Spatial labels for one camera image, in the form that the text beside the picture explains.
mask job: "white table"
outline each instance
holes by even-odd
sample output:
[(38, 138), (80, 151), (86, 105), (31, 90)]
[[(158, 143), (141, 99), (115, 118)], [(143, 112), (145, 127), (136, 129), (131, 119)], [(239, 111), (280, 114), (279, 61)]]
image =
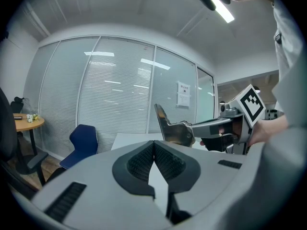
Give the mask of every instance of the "white table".
[[(118, 133), (116, 135), (115, 141), (113, 143), (112, 149), (121, 148), (127, 145), (131, 145), (134, 143), (139, 143), (148, 140), (163, 140), (163, 136), (161, 133), (159, 134), (127, 134), (127, 133)], [(201, 146), (199, 142), (195, 142), (192, 146), (196, 149), (207, 150), (204, 146)], [(148, 184), (154, 188), (155, 191), (155, 200), (154, 202), (157, 204), (162, 213), (166, 214), (167, 208), (167, 191), (168, 184), (161, 175), (158, 167), (155, 163), (149, 173), (149, 182)]]

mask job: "black office chair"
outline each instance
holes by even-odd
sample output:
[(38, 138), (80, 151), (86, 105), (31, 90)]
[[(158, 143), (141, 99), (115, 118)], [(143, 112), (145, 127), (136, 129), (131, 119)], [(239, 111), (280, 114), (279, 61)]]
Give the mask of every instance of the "black office chair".
[(12, 108), (13, 113), (20, 113), (21, 112), (21, 110), (24, 107), (23, 99), (24, 98), (15, 97), (14, 101), (11, 102), (11, 108)]
[[(20, 150), (17, 149), (19, 146), (19, 141), (17, 138), (15, 121), (13, 118), (12, 109), (9, 106), (8, 100), (6, 99), (1, 88), (0, 88), (0, 110), (1, 110), (0, 120), (2, 120), (0, 124), (1, 167), (4, 170), (5, 178), (7, 179), (7, 182), (10, 183), (12, 186), (16, 186), (17, 188), (15, 189), (22, 193), (23, 191), (25, 191), (23, 188), (24, 183), (20, 183), (22, 182), (22, 179), (20, 179), (20, 176), (18, 176), (17, 173), (12, 172), (9, 166), (4, 166), (6, 162), (10, 160), (16, 153), (17, 153), (17, 156), (22, 156), (22, 154), (19, 152)], [(48, 156), (48, 153), (40, 152), (35, 157), (33, 157), (27, 164), (24, 164), (24, 166), (27, 167), (28, 169), (35, 168), (38, 178), (42, 185), (44, 185), (46, 182), (43, 176), (41, 163), (47, 156)]]

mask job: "black rubber pad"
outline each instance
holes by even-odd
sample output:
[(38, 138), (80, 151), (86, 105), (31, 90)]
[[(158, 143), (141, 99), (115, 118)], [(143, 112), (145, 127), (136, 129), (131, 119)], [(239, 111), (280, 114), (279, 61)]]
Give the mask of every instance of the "black rubber pad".
[(218, 161), (218, 164), (227, 166), (227, 167), (231, 167), (234, 169), (240, 169), (241, 168), (241, 163), (236, 163), (236, 162), (232, 162), (232, 161), (228, 161), (228, 160), (220, 160)]
[(54, 220), (62, 222), (85, 188), (84, 184), (71, 183), (45, 213)]
[(128, 160), (127, 169), (134, 177), (148, 183), (149, 172), (154, 162), (153, 144)]
[(157, 144), (155, 144), (154, 161), (167, 183), (186, 168), (186, 163), (181, 158)]

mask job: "white wall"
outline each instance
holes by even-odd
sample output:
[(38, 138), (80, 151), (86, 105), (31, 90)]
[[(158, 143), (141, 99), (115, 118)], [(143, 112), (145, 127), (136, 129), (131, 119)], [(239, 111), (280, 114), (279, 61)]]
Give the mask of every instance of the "white wall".
[(25, 80), (38, 42), (17, 21), (8, 24), (9, 38), (0, 43), (0, 87), (9, 102), (24, 94)]
[(270, 74), (278, 70), (275, 51), (226, 60), (217, 65), (217, 84), (226, 84), (252, 76)]
[(277, 71), (275, 32), (276, 24), (270, 23), (253, 35), (240, 31), (220, 44), (214, 54), (217, 84)]
[(171, 50), (187, 59), (197, 63), (202, 69), (210, 74), (215, 74), (215, 67), (209, 56), (204, 57), (190, 46), (184, 44), (180, 40), (168, 36), (166, 34), (137, 27), (132, 25), (116, 24), (116, 23), (93, 23), (71, 27), (53, 33), (48, 38), (42, 40), (39, 46), (59, 41), (61, 39), (78, 37), (84, 35), (111, 35), (122, 36), (130, 39), (145, 41)]

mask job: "round wooden table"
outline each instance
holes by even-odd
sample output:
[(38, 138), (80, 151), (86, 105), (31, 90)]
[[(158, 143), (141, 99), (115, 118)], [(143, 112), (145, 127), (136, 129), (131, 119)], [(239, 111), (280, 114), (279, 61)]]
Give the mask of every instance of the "round wooden table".
[(27, 114), (14, 113), (14, 117), (16, 116), (23, 117), (22, 120), (15, 120), (16, 131), (19, 132), (19, 131), (29, 130), (31, 145), (32, 145), (33, 153), (34, 153), (34, 155), (23, 156), (20, 150), (20, 146), (18, 146), (18, 149), (17, 149), (18, 163), (16, 163), (16, 170), (20, 174), (32, 174), (35, 172), (35, 169), (29, 170), (26, 165), (35, 155), (37, 155), (37, 149), (35, 145), (33, 129), (41, 127), (44, 124), (45, 120), (42, 117), (39, 117), (38, 121), (33, 121), (32, 123), (29, 123), (27, 121)]

